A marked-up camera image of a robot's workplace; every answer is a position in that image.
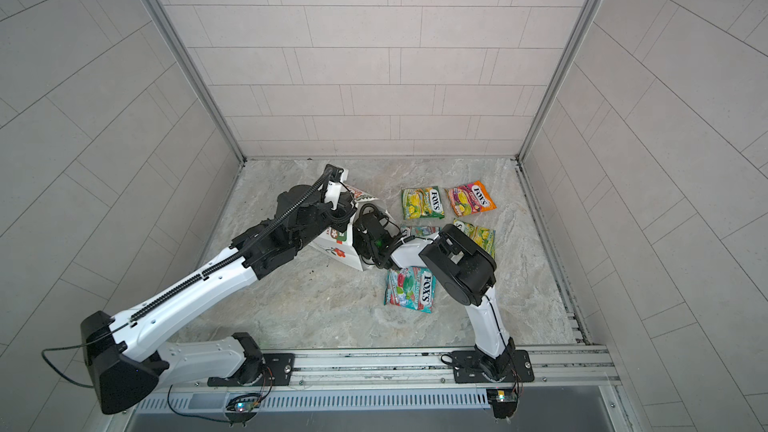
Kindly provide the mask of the white floral paper bag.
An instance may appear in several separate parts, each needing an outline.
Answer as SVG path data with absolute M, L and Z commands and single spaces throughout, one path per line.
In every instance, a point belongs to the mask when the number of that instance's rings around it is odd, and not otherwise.
M 361 258 L 358 256 L 353 245 L 353 230 L 352 223 L 357 218 L 360 207 L 364 203 L 373 203 L 384 212 L 386 212 L 392 219 L 391 214 L 387 211 L 383 200 L 375 197 L 367 192 L 364 192 L 354 186 L 347 186 L 344 184 L 340 197 L 343 194 L 350 194 L 357 211 L 353 215 L 349 225 L 345 232 L 337 232 L 331 228 L 326 229 L 317 238 L 315 238 L 310 246 L 314 249 L 323 252 L 328 256 L 332 256 L 335 260 L 341 262 L 344 265 L 354 268 L 355 270 L 363 271 L 373 268 L 375 266 L 364 265 Z

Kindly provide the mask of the orange pink Fox's candy bag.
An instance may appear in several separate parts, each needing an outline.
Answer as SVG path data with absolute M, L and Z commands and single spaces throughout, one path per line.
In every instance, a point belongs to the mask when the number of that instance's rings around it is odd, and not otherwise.
M 451 209 L 458 217 L 496 209 L 495 202 L 481 181 L 448 188 L 446 194 Z

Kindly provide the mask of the teal mint Fox's candy bag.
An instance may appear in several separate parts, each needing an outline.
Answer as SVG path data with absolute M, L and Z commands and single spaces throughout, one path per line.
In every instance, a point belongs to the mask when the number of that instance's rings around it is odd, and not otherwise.
M 440 232 L 440 228 L 437 226 L 418 225 L 418 226 L 405 226 L 401 229 L 406 238 L 411 237 L 421 240 L 434 240 Z

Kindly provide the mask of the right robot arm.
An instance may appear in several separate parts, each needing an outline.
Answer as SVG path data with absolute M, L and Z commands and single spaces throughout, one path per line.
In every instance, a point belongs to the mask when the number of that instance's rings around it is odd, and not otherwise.
M 479 357 L 459 363 L 459 368 L 479 371 L 491 382 L 520 379 L 514 365 L 516 347 L 497 303 L 497 264 L 486 250 L 452 224 L 426 237 L 407 234 L 373 204 L 362 206 L 352 230 L 364 261 L 397 272 L 426 271 L 465 307 Z

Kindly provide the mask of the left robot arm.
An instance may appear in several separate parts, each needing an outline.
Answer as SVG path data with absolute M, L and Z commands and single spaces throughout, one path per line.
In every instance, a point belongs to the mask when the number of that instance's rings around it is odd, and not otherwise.
M 279 195 L 274 218 L 235 237 L 184 279 L 114 315 L 99 311 L 84 319 L 84 363 L 102 413 L 123 412 L 178 383 L 264 382 L 262 351 L 247 333 L 196 343 L 170 339 L 213 305 L 292 261 L 328 228 L 345 230 L 356 210 L 342 184 L 295 186 Z

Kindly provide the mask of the left circuit board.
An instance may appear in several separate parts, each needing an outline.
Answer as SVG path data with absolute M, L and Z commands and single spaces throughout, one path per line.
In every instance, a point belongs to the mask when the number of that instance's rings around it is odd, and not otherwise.
M 259 412 L 262 395 L 249 393 L 231 398 L 225 406 L 225 416 L 232 426 L 243 427 Z

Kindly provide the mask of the circuit board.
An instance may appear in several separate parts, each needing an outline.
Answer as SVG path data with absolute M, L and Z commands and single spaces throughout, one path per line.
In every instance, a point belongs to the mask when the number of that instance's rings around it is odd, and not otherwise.
M 232 426 L 243 427 L 259 412 L 262 395 L 249 393 L 231 398 L 225 406 L 225 416 Z
M 487 402 L 495 419 L 511 419 L 519 404 L 519 392 L 515 389 L 487 389 Z

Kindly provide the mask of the right circuit board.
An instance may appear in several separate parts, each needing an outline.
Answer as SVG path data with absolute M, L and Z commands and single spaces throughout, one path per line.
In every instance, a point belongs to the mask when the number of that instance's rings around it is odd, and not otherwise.
M 487 402 L 495 419 L 511 419 L 519 404 L 519 392 L 515 389 L 487 389 Z

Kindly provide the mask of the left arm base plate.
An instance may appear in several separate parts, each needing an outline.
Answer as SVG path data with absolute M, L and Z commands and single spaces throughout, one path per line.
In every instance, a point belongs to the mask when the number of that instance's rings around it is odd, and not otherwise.
M 248 358 L 233 376 L 211 377 L 206 385 L 208 387 L 288 386 L 295 359 L 296 356 L 292 353 L 267 353 L 259 362 L 254 358 Z

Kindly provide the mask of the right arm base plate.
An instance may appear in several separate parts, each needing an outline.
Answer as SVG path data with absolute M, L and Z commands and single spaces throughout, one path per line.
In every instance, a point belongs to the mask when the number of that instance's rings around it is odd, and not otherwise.
M 526 350 L 515 349 L 491 358 L 479 349 L 457 350 L 442 354 L 441 362 L 448 366 L 458 384 L 531 383 L 535 375 Z

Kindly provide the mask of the aluminium mounting rail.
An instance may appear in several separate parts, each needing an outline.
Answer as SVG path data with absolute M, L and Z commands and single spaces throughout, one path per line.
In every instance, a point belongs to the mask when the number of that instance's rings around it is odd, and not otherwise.
M 532 363 L 535 381 L 531 383 L 458 384 L 453 371 L 440 357 L 450 348 L 403 349 L 308 349 L 293 351 L 245 352 L 242 362 L 231 347 L 214 346 L 211 351 L 195 353 L 180 344 L 161 348 L 158 361 L 167 364 L 158 379 L 148 385 L 133 385 L 126 380 L 121 387 L 135 392 L 139 398 L 168 389 L 170 386 L 267 391 L 336 390 L 336 389 L 426 389 L 426 388 L 512 388 L 526 390 L 533 386 L 614 385 L 619 373 L 604 346 L 559 345 L 522 346 Z M 296 356 L 288 386 L 276 387 L 208 387 L 211 377 L 227 378 L 246 362 L 257 362 L 267 353 L 292 353 Z

